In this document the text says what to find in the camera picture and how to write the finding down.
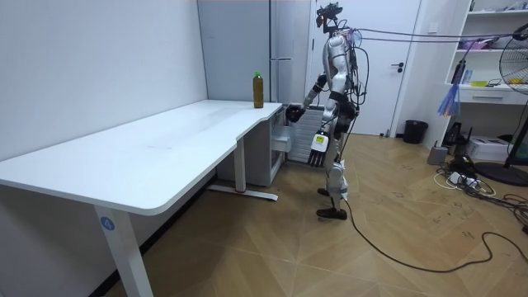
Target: trash can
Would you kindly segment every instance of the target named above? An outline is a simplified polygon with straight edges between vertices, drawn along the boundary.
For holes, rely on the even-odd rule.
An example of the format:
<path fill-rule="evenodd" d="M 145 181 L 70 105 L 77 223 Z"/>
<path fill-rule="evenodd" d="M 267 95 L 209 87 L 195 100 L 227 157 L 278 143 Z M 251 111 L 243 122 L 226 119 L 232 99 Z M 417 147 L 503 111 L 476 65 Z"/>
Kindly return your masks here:
<path fill-rule="evenodd" d="M 420 120 L 406 120 L 403 141 L 408 144 L 420 144 L 428 126 L 426 122 Z"/>

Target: white box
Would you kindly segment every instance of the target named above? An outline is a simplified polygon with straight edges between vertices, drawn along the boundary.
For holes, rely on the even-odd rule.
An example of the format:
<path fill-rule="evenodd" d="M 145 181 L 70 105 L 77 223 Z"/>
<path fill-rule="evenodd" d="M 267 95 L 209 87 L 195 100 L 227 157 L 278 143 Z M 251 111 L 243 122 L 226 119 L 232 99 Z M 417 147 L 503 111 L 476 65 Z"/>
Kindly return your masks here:
<path fill-rule="evenodd" d="M 471 136 L 465 152 L 472 159 L 485 161 L 506 161 L 508 142 L 497 137 Z"/>
<path fill-rule="evenodd" d="M 271 149 L 289 153 L 294 143 L 295 130 L 289 126 L 275 126 L 271 134 Z"/>

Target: white door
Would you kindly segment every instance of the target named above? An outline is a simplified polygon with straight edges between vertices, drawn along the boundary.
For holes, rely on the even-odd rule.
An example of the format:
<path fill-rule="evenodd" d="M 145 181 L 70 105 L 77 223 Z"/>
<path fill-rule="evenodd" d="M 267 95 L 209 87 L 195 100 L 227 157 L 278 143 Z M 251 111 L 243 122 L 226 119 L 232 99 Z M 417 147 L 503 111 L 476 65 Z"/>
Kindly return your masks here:
<path fill-rule="evenodd" d="M 350 28 L 366 28 L 382 31 L 397 31 L 413 33 L 417 20 L 418 8 L 421 0 L 359 0 L 340 1 L 343 7 L 339 20 L 347 19 Z M 329 0 L 318 0 L 315 5 L 325 7 Z M 383 39 L 405 39 L 410 38 L 402 35 L 386 35 L 372 32 L 361 32 L 364 38 Z M 313 51 L 310 78 L 306 82 L 307 88 L 311 88 L 317 76 L 323 71 L 322 56 L 323 46 L 328 39 L 328 34 L 323 33 L 323 27 L 313 29 Z M 356 121 L 352 133 L 379 135 L 385 134 L 391 129 L 391 124 L 398 100 L 398 93 L 402 84 L 403 72 L 407 65 L 407 56 L 410 44 L 407 42 L 385 42 L 377 40 L 363 40 L 361 48 L 366 50 L 370 58 L 370 78 L 365 104 L 361 106 L 361 113 Z M 360 51 L 356 51 L 360 79 L 364 83 L 366 79 L 366 58 Z M 404 63 L 403 71 L 398 72 L 398 64 Z M 330 92 L 322 92 L 320 105 L 323 106 Z"/>

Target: humanoid robot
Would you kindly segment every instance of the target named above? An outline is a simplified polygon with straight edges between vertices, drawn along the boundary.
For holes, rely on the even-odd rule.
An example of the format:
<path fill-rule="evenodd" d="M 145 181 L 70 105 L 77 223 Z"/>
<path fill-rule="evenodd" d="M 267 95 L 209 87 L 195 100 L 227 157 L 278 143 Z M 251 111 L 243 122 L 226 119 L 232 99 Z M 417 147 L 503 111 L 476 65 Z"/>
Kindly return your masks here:
<path fill-rule="evenodd" d="M 327 219 L 347 219 L 346 211 L 340 207 L 341 199 L 347 198 L 348 191 L 347 180 L 343 176 L 343 133 L 349 131 L 352 121 L 359 115 L 359 105 L 349 97 L 354 91 L 359 92 L 357 83 L 354 83 L 356 56 L 351 46 L 349 28 L 339 28 L 337 14 L 341 11 L 342 7 L 338 3 L 330 3 L 317 10 L 317 26 L 323 25 L 323 32 L 328 33 L 328 41 L 323 48 L 324 73 L 319 75 L 302 106 L 289 106 L 286 109 L 288 120 L 294 123 L 299 121 L 314 98 L 328 84 L 330 96 L 324 107 L 321 129 L 313 137 L 308 160 L 311 166 L 324 166 L 326 186 L 318 189 L 318 193 L 331 197 L 332 208 L 318 210 L 317 215 Z M 329 26 L 329 22 L 333 22 L 334 26 Z"/>

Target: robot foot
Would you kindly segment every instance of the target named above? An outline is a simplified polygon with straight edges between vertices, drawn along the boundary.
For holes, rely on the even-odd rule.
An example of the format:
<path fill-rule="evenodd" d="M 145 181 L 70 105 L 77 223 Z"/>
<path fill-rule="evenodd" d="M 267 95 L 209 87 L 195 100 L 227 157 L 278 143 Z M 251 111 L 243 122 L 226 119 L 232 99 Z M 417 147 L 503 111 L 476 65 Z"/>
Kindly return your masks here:
<path fill-rule="evenodd" d="M 321 194 L 323 196 L 326 196 L 326 197 L 330 196 L 330 193 L 328 193 L 327 189 L 325 189 L 325 188 L 318 188 L 317 189 L 317 193 Z"/>
<path fill-rule="evenodd" d="M 345 210 L 337 211 L 333 207 L 330 209 L 318 210 L 316 214 L 317 216 L 321 218 L 325 218 L 325 219 L 341 219 L 341 220 L 347 219 L 347 212 Z"/>

